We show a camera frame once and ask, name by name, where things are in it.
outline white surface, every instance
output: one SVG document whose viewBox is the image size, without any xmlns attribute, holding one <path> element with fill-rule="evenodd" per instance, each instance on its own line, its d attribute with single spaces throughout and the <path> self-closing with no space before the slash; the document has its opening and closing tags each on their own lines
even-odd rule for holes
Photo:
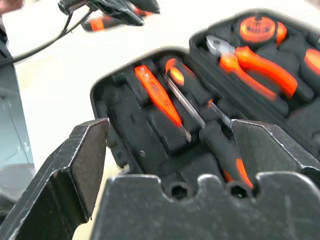
<svg viewBox="0 0 320 240">
<path fill-rule="evenodd" d="M 89 95 L 92 85 L 128 62 L 166 46 L 189 48 L 189 38 L 197 31 L 252 8 L 272 9 L 320 27 L 319 11 L 303 0 L 158 2 L 161 15 L 150 16 L 143 27 L 122 26 L 99 33 L 78 27 L 15 66 L 36 170 L 75 125 L 94 118 Z M 17 55 L 45 43 L 59 33 L 65 20 L 57 3 L 49 0 L 6 14 L 9 50 Z"/>
</svg>

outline orange and black tool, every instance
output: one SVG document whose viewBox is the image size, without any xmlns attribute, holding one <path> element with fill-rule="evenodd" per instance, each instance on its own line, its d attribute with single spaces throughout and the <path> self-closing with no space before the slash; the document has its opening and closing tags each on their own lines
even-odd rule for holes
<svg viewBox="0 0 320 240">
<path fill-rule="evenodd" d="M 151 12 L 143 11 L 139 8 L 134 8 L 133 12 L 135 12 L 140 17 L 147 17 L 152 14 Z M 86 30 L 87 32 L 98 32 L 101 30 L 110 29 L 123 24 L 125 23 L 121 19 L 103 14 L 100 17 L 88 19 L 81 25 L 83 29 Z"/>
<path fill-rule="evenodd" d="M 142 85 L 146 89 L 151 101 L 162 112 L 164 112 L 174 124 L 183 131 L 185 138 L 188 142 L 191 142 L 191 134 L 184 128 L 179 114 L 171 102 L 166 90 L 162 87 L 156 77 L 151 73 L 146 65 L 137 66 L 134 69 L 137 78 L 141 81 Z"/>
<path fill-rule="evenodd" d="M 199 106 L 204 106 L 212 99 L 211 94 L 203 88 L 195 74 L 174 56 L 160 60 L 161 68 L 174 80 L 180 90 L 190 94 Z"/>
<path fill-rule="evenodd" d="M 275 42 L 279 45 L 287 35 L 285 25 L 261 15 L 241 19 L 233 29 L 241 41 L 250 46 L 260 46 L 268 42 Z"/>
<path fill-rule="evenodd" d="M 252 70 L 268 77 L 289 99 L 296 95 L 305 102 L 313 99 L 314 92 L 301 79 L 293 77 L 276 63 L 255 54 L 248 46 L 234 48 L 228 42 L 212 35 L 207 36 L 206 44 L 212 54 L 220 56 L 219 65 L 226 72 L 235 74 L 267 99 L 274 101 L 277 95 L 255 81 L 246 71 Z"/>
<path fill-rule="evenodd" d="M 227 182 L 243 181 L 250 188 L 253 187 L 253 184 L 248 178 L 238 147 L 223 134 L 219 123 L 212 121 L 206 124 L 205 127 L 200 130 L 199 138 L 216 156 L 224 171 Z"/>
<path fill-rule="evenodd" d="M 311 47 L 303 35 L 290 36 L 279 50 L 296 55 L 303 80 L 316 94 L 320 94 L 320 51 Z"/>
</svg>

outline pliers jaw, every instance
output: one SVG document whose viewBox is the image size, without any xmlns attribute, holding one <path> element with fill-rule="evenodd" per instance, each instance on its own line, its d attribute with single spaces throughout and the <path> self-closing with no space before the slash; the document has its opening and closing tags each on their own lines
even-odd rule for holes
<svg viewBox="0 0 320 240">
<path fill-rule="evenodd" d="M 234 54 L 236 51 L 236 49 L 227 41 L 212 35 L 208 35 L 206 37 L 206 46 L 208 47 L 210 53 L 219 57 Z"/>
</svg>

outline pliers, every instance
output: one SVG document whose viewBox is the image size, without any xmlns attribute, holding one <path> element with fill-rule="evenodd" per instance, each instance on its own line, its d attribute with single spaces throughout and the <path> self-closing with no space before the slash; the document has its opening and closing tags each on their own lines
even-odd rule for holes
<svg viewBox="0 0 320 240">
<path fill-rule="evenodd" d="M 245 71 L 253 70 L 270 78 L 289 99 L 298 96 L 303 101 L 309 102 L 314 97 L 312 89 L 302 80 L 293 77 L 278 64 L 255 54 L 248 46 L 235 48 L 212 35 L 206 37 L 206 45 L 212 54 L 220 57 L 220 67 L 228 73 L 235 74 L 241 81 L 270 101 L 275 101 L 277 94 L 254 80 Z"/>
</svg>

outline screwdriver shaft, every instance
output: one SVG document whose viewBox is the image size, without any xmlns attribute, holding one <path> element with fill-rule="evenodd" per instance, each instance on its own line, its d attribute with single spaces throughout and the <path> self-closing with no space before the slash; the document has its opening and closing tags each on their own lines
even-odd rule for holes
<svg viewBox="0 0 320 240">
<path fill-rule="evenodd" d="M 218 116 L 221 118 L 222 122 L 226 125 L 227 128 L 232 128 L 232 120 L 225 115 L 212 101 L 208 103 L 209 108 L 211 108 Z"/>
<path fill-rule="evenodd" d="M 200 124 L 201 128 L 204 128 L 206 126 L 205 121 L 201 118 L 201 116 L 198 114 L 196 109 L 191 105 L 191 103 L 187 100 L 187 98 L 181 93 L 181 91 L 178 89 L 178 87 L 174 84 L 174 82 L 170 79 L 170 77 L 165 73 L 164 79 L 166 80 L 169 88 L 173 92 L 173 94 L 177 97 L 177 99 L 182 103 L 182 105 L 185 107 L 185 109 L 190 113 L 192 117 L 194 117 L 198 123 Z"/>
</svg>

